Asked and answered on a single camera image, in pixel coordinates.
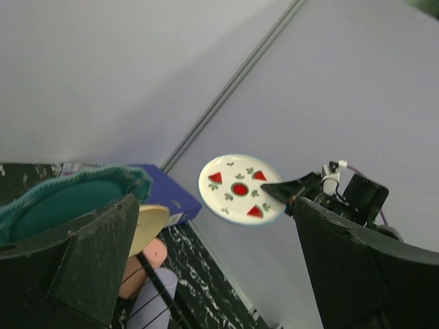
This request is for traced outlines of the teal scalloped plate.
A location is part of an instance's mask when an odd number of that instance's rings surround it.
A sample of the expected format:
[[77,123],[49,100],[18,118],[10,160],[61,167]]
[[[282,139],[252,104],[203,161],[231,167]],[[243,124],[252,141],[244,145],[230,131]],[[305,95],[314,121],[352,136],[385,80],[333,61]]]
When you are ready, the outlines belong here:
[[126,165],[85,167],[48,179],[1,207],[1,244],[68,223],[125,195],[133,195],[141,204],[152,185],[145,169]]

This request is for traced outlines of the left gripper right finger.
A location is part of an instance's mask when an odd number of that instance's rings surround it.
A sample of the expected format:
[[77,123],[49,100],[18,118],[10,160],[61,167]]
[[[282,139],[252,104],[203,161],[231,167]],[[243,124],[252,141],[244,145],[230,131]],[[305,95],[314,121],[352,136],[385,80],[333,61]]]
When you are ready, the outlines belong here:
[[438,253],[305,198],[294,219],[324,328],[438,327]]

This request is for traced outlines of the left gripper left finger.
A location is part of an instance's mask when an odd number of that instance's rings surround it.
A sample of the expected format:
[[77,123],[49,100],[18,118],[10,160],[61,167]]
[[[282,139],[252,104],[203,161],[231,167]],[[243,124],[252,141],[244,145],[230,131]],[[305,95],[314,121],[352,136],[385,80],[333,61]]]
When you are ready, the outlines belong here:
[[1,327],[109,327],[138,215],[138,201],[126,195],[1,245]]

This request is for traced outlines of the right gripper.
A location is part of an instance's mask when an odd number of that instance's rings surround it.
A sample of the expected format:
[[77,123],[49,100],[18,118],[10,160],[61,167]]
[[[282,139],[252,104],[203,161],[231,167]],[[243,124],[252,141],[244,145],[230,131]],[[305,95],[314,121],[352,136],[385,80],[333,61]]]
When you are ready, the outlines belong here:
[[386,187],[358,173],[353,174],[342,194],[324,193],[322,176],[315,172],[288,182],[265,183],[261,189],[289,210],[299,197],[305,197],[361,226],[375,222],[389,195]]

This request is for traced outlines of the watermelon pattern white plate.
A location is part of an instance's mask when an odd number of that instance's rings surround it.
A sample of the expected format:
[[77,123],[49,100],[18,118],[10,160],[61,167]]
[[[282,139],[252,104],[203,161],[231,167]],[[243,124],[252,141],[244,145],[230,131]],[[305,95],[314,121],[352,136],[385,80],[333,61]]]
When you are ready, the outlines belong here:
[[286,209],[261,186],[282,181],[268,163],[230,154],[216,157],[202,168],[198,189],[205,205],[217,216],[239,225],[259,226],[273,222]]

